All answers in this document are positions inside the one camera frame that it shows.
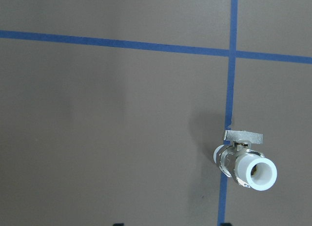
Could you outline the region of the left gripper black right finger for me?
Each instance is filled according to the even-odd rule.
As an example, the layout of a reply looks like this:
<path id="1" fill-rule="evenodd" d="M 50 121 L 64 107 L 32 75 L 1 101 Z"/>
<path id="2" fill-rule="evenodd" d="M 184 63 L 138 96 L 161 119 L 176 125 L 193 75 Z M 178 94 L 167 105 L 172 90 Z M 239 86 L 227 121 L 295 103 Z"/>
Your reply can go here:
<path id="1" fill-rule="evenodd" d="M 231 223 L 223 222 L 223 223 L 220 223 L 220 226 L 231 226 Z"/>

